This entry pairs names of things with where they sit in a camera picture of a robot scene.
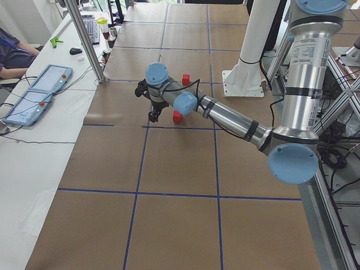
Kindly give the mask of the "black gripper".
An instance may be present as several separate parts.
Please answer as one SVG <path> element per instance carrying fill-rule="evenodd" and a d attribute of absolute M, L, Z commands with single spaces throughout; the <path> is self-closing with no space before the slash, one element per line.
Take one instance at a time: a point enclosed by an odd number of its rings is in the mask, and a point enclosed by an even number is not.
<path fill-rule="evenodd" d="M 151 101 L 153 109 L 148 113 L 148 120 L 152 123 L 158 122 L 162 109 L 169 106 L 166 101 L 155 101 L 154 98 L 150 97 L 149 88 L 145 79 L 138 83 L 134 94 L 136 97 L 144 96 Z"/>

